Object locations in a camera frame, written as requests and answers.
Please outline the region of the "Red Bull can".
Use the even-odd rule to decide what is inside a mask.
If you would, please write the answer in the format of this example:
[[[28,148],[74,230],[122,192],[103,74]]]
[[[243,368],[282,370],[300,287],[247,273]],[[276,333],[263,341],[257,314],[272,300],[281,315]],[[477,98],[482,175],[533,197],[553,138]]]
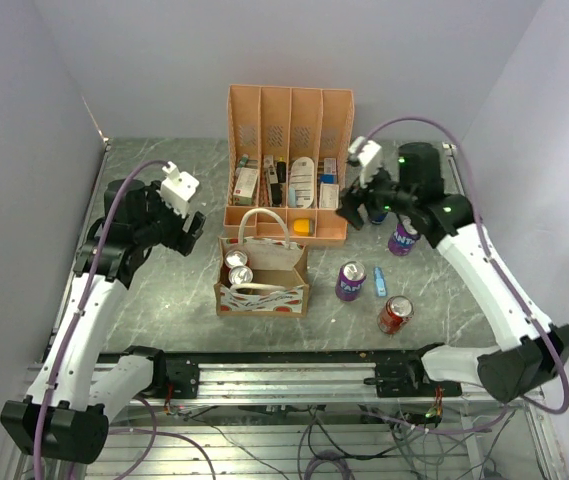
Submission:
[[[387,211],[377,212],[375,215],[369,215],[368,219],[370,223],[373,225],[381,225],[384,222],[384,220],[387,218],[387,215],[388,215]]]

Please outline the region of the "black and yellow can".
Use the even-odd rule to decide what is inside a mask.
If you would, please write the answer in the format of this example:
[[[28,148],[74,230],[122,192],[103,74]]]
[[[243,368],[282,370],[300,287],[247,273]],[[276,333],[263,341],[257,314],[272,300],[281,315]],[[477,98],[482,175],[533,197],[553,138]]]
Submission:
[[[228,274],[231,285],[241,285],[253,281],[253,272],[247,265],[238,265],[230,269]]]

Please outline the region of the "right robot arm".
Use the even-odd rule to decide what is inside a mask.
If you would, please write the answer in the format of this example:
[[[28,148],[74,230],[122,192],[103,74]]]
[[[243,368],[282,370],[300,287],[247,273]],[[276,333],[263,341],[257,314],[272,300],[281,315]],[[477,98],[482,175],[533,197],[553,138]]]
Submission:
[[[446,192],[439,151],[425,142],[402,145],[397,179],[384,167],[382,148],[373,140],[354,140],[348,161],[359,173],[341,194],[339,214],[356,229],[363,226],[361,207],[374,216],[393,213],[401,226],[410,225],[463,280],[496,341],[491,348],[427,347],[420,362],[406,369],[406,387],[423,396],[440,381],[471,383],[508,403],[558,379],[566,397],[556,410],[567,410],[569,325],[554,325],[523,292],[469,199]]]

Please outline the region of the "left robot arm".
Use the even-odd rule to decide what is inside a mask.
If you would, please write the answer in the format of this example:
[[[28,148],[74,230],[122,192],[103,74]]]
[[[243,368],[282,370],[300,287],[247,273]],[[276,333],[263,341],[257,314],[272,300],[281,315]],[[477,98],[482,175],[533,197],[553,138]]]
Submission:
[[[157,348],[131,346],[103,378],[94,380],[93,372],[114,311],[152,249],[192,252],[206,221],[190,209],[198,186],[186,172],[149,184],[108,184],[104,213],[77,253],[70,298],[48,356],[25,398],[6,402],[0,414],[23,454],[90,464],[110,422],[136,395],[196,397],[198,369]]]

